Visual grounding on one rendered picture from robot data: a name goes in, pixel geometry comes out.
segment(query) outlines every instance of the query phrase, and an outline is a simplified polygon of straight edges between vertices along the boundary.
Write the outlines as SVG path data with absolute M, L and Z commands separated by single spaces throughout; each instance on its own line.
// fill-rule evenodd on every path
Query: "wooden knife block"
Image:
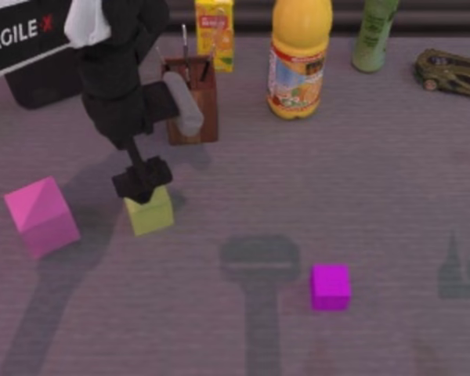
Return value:
M 190 62 L 190 91 L 202 114 L 204 114 L 204 124 L 197 135 L 186 137 L 179 132 L 174 119 L 167 120 L 168 140 L 171 145 L 192 145 L 218 141 L 218 93 L 213 63 L 209 64 L 207 75 L 204 81 L 201 81 L 207 59 L 207 56 L 191 56 L 188 58 Z M 169 65 L 171 71 L 178 73 L 186 80 L 186 61 L 184 59 L 165 59 L 165 62 Z M 165 66 L 162 65 L 162 75 L 164 73 Z

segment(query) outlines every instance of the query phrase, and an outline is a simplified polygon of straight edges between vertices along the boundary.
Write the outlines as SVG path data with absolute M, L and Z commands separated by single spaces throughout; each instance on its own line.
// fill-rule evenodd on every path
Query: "robotic arm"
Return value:
M 18 19 L 23 22 L 10 25 Z M 191 99 L 186 85 L 143 86 L 139 79 L 139 64 L 168 19 L 164 0 L 0 0 L 0 76 L 76 48 L 84 108 L 97 131 L 132 160 L 124 174 L 113 177 L 117 195 L 140 204 L 170 183 L 172 174 L 159 157 L 144 161 L 134 137 L 152 133 L 154 122 L 181 116 L 173 94 Z M 63 30 L 54 27 L 60 20 Z M 198 120 L 201 126 L 203 118 Z

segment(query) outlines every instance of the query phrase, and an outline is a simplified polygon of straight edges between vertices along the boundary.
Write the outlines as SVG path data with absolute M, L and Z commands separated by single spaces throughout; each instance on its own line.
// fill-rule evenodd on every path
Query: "car's rear wheel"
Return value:
M 425 88 L 425 90 L 433 92 L 434 90 L 438 89 L 439 85 L 437 84 L 436 80 L 425 80 L 423 82 L 423 87 Z

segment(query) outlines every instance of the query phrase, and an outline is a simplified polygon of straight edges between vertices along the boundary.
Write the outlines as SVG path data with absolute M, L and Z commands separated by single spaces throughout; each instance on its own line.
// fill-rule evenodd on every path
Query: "small cube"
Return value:
M 137 237 L 174 224 L 172 202 L 165 186 L 157 187 L 147 204 L 141 205 L 128 198 L 124 202 Z
M 52 176 L 4 198 L 33 259 L 80 240 L 77 224 Z
M 349 270 L 342 264 L 317 264 L 310 276 L 312 308 L 317 311 L 342 311 L 352 297 Z

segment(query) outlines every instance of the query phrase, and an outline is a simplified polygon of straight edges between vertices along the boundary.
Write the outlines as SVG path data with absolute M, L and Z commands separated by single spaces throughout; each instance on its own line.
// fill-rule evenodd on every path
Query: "magenta cube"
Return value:
M 347 265 L 317 264 L 310 276 L 312 308 L 317 311 L 342 311 L 352 297 Z
M 34 259 L 80 239 L 73 215 L 52 176 L 6 194 L 5 203 Z

